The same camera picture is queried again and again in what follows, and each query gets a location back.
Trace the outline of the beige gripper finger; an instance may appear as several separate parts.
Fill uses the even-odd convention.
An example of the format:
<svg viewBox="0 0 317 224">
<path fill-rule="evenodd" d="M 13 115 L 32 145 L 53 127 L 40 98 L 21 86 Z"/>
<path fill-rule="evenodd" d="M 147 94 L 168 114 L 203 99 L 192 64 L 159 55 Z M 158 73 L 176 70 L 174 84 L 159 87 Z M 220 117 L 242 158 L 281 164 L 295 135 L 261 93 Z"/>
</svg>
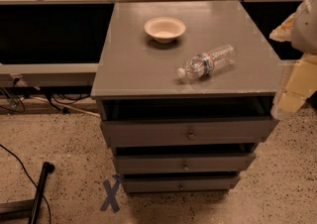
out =
<svg viewBox="0 0 317 224">
<path fill-rule="evenodd" d="M 271 31 L 269 37 L 277 42 L 290 42 L 295 14 L 288 16 L 277 28 Z"/>
<path fill-rule="evenodd" d="M 304 54 L 295 62 L 289 61 L 283 69 L 280 86 L 270 110 L 276 120 L 294 115 L 317 91 L 317 56 Z"/>
</svg>

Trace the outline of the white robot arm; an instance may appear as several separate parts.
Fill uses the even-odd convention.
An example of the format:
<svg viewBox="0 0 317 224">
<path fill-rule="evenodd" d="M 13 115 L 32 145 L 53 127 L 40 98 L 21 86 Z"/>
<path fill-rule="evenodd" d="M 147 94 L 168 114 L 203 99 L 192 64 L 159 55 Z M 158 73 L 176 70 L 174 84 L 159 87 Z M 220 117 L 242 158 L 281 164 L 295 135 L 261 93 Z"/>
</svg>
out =
<svg viewBox="0 0 317 224">
<path fill-rule="evenodd" d="M 304 0 L 269 37 L 291 42 L 303 55 L 283 69 L 279 89 L 270 110 L 276 120 L 295 114 L 317 91 L 317 0 Z"/>
</svg>

